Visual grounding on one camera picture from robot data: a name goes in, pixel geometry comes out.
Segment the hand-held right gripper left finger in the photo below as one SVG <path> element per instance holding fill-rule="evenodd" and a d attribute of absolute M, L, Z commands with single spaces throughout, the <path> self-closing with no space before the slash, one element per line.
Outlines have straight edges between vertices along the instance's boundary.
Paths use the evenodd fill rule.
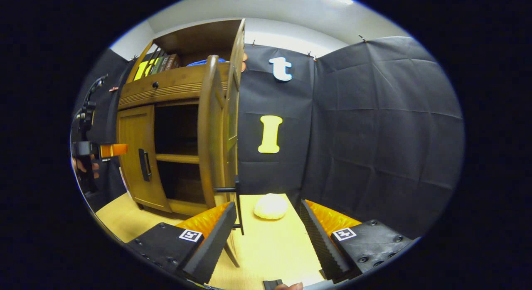
<path fill-rule="evenodd" d="M 207 284 L 236 219 L 235 203 L 224 203 L 179 224 L 160 222 L 127 250 L 171 277 Z"/>

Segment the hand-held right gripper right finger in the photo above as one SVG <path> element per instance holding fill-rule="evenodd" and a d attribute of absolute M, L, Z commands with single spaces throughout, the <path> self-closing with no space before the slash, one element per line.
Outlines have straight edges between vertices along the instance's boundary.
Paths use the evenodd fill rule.
<path fill-rule="evenodd" d="M 335 284 L 372 274 L 416 244 L 380 220 L 360 222 L 307 199 L 300 203 L 300 219 L 323 277 Z"/>

